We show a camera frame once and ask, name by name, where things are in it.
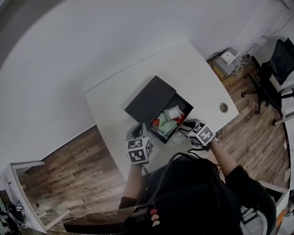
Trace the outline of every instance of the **chair backrest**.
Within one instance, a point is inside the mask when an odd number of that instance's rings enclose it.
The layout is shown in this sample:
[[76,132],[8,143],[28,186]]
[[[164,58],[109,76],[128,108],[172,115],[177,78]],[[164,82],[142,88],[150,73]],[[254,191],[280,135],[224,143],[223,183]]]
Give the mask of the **chair backrest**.
[[294,45],[287,39],[284,43],[278,39],[274,53],[269,62],[262,64],[266,77],[273,74],[282,85],[292,71],[294,71]]

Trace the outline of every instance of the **office chair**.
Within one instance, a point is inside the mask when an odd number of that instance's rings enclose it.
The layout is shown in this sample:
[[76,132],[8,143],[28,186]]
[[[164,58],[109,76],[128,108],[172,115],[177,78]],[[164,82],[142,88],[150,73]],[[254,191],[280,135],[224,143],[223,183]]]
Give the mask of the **office chair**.
[[249,77],[252,81],[255,91],[243,92],[241,97],[244,98],[246,95],[257,94],[258,95],[258,110],[255,114],[260,113],[260,107],[262,101],[266,101],[266,105],[272,105],[278,111],[282,111],[282,99],[294,97],[294,89],[292,88],[291,94],[281,95],[274,85],[269,80],[272,75],[275,76],[276,80],[282,85],[292,71],[294,71],[294,45],[287,39],[285,42],[278,40],[276,43],[275,50],[271,59],[268,62],[259,65],[254,57],[252,60],[259,68],[257,73],[260,80],[256,77],[253,79],[250,74],[246,74],[245,77]]

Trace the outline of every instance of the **cube with marker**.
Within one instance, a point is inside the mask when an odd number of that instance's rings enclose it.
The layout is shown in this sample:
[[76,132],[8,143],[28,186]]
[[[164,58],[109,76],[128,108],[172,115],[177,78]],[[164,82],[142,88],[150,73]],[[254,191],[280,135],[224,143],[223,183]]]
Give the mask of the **cube with marker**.
[[125,149],[132,164],[148,164],[152,145],[144,123],[139,123],[128,131]]
[[188,139],[196,146],[206,146],[214,136],[215,134],[204,121],[197,123],[196,127],[187,135]]

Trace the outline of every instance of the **pink heart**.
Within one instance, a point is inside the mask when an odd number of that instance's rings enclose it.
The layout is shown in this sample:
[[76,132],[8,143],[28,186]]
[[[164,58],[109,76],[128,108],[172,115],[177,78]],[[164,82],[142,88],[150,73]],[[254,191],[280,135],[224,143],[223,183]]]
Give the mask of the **pink heart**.
[[151,215],[156,214],[156,213],[157,213],[157,210],[156,210],[156,209],[152,209],[152,210],[150,211],[150,214],[151,214]]
[[152,217],[151,217],[151,221],[154,221],[156,219],[159,219],[159,215],[157,214],[154,214]]
[[152,224],[152,227],[154,227],[155,225],[159,225],[160,224],[160,221],[159,220],[155,220]]

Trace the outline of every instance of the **wooden floor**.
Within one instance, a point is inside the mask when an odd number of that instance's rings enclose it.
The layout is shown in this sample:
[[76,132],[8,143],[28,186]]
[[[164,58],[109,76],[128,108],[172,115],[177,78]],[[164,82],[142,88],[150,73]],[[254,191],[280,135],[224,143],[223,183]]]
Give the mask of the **wooden floor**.
[[[252,65],[246,70],[252,74],[256,72]],[[288,168],[283,127],[271,126],[278,112],[263,105],[261,114],[255,115],[256,96],[240,96],[243,91],[253,90],[251,82],[242,76],[226,89],[240,114],[222,129],[219,136],[222,145],[252,178],[268,183],[274,180],[275,185],[287,188],[287,182],[283,181]],[[49,213],[42,218],[44,223],[68,208],[71,210],[68,217],[80,217],[118,207],[125,181],[96,127],[48,156],[45,163],[20,178],[37,214]],[[63,225],[58,224],[48,233],[62,234],[64,231]]]

